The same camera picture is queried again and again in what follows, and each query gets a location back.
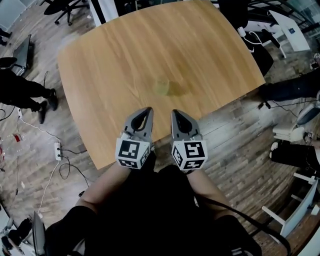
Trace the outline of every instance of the person's right arm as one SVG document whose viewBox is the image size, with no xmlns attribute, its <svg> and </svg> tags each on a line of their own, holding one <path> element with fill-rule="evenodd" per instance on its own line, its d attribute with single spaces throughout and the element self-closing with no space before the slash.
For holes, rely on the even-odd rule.
<svg viewBox="0 0 320 256">
<path fill-rule="evenodd" d="M 187 178 L 195 194 L 230 206 L 230 203 L 226 196 L 213 183 L 213 181 L 203 170 L 195 170 L 192 173 L 188 174 Z M 232 212 L 230 210 L 201 201 L 201 197 L 196 196 L 196 199 L 199 204 L 205 205 L 206 207 L 208 207 L 208 209 L 212 210 L 212 214 L 215 219 L 218 219 L 224 215 L 232 215 Z"/>
</svg>

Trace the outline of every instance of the black sleeve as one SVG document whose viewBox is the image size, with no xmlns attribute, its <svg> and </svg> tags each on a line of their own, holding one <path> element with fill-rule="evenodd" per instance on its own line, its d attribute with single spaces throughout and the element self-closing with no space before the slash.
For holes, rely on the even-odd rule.
<svg viewBox="0 0 320 256">
<path fill-rule="evenodd" d="M 47 256 L 67 255 L 97 228 L 97 215 L 88 207 L 75 206 L 66 216 L 52 224 L 45 232 Z"/>
<path fill-rule="evenodd" d="M 233 215 L 225 215 L 218 218 L 214 221 L 213 227 L 218 251 L 223 252 L 227 249 L 229 252 L 233 251 L 234 255 L 236 255 L 236 251 L 243 250 L 253 256 L 262 255 L 260 246 Z"/>
</svg>

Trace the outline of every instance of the desk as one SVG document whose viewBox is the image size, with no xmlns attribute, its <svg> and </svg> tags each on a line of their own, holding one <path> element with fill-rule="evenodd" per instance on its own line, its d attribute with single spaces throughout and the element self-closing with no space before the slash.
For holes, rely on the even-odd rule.
<svg viewBox="0 0 320 256">
<path fill-rule="evenodd" d="M 134 111 L 154 109 L 152 139 L 170 134 L 171 111 L 199 119 L 265 83 L 246 45 L 209 1 L 156 5 L 113 19 L 58 54 L 82 140 L 100 169 Z M 169 95 L 155 93 L 170 81 Z"/>
</svg>

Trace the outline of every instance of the clear plastic bottle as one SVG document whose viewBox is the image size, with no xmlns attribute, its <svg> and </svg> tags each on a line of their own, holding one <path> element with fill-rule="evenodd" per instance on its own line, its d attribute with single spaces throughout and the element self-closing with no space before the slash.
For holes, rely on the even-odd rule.
<svg viewBox="0 0 320 256">
<path fill-rule="evenodd" d="M 30 150 L 30 144 L 24 136 L 14 133 L 5 138 L 0 138 L 0 160 L 15 159 Z"/>
</svg>

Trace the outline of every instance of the gray wood plank floor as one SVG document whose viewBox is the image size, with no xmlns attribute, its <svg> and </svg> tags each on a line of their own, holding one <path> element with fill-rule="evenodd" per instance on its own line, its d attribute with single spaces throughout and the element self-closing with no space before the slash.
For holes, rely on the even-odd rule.
<svg viewBox="0 0 320 256">
<path fill-rule="evenodd" d="M 76 39 L 80 35 L 94 28 L 92 19 L 88 18 L 90 11 L 80 9 L 72 16 L 72 26 L 68 26 L 66 17 L 57 26 L 54 24 L 56 15 L 43 15 L 43 6 L 32 5 L 28 8 L 12 27 L 11 45 L 0 48 L 0 57 L 11 56 L 13 50 L 32 34 L 35 44 L 33 66 L 26 74 L 29 80 L 43 83 L 46 71 L 46 87 L 55 88 L 59 98 L 59 107 L 49 111 L 43 125 L 38 124 L 36 113 L 23 110 L 23 119 L 58 136 L 63 149 L 83 151 L 85 146 L 78 133 L 78 129 L 71 116 L 68 103 L 62 87 L 57 65 L 57 54 L 61 47 Z M 288 52 L 286 60 L 279 59 L 277 49 L 269 47 L 275 63 L 266 76 L 268 82 L 277 82 L 306 73 L 312 52 Z M 295 117 L 279 107 L 258 109 L 260 99 L 257 91 L 253 91 L 224 106 L 223 108 L 205 116 L 199 121 L 203 138 L 207 140 L 209 160 L 205 164 L 205 171 L 218 187 L 227 195 L 233 207 L 251 217 L 264 221 L 267 219 L 261 206 L 266 205 L 271 210 L 277 209 L 283 201 L 292 180 L 295 167 L 271 162 L 269 149 L 274 141 L 272 127 L 279 122 L 294 122 Z M 296 115 L 305 104 L 287 106 Z M 10 113 L 11 106 L 1 106 Z M 45 186 L 51 171 L 57 164 L 53 143 L 55 139 L 46 133 L 32 128 L 21 121 L 17 122 L 17 112 L 14 111 L 5 121 L 0 123 L 0 136 L 6 137 L 19 131 L 30 143 L 30 151 L 17 159 L 8 159 L 3 166 L 6 172 L 0 173 L 1 202 L 19 224 L 33 210 L 38 210 Z M 308 124 L 308 128 L 319 132 L 319 118 Z M 167 136 L 155 143 L 157 162 L 156 171 L 172 164 L 170 154 L 170 137 Z M 76 165 L 89 179 L 95 181 L 108 168 L 97 170 L 87 152 L 74 155 L 64 153 L 70 162 Z M 62 175 L 66 175 L 67 168 L 62 168 Z M 18 175 L 18 195 L 15 197 Z M 56 171 L 47 189 L 41 213 L 46 226 L 60 220 L 78 200 L 78 194 L 87 187 L 83 177 L 71 168 L 69 177 L 63 180 Z M 248 231 L 254 228 L 240 220 Z M 319 221 L 318 216 L 307 215 L 301 224 L 291 233 L 289 241 L 296 250 L 310 234 Z M 281 245 L 263 233 L 255 236 L 263 249 L 264 255 L 285 255 Z"/>
</svg>

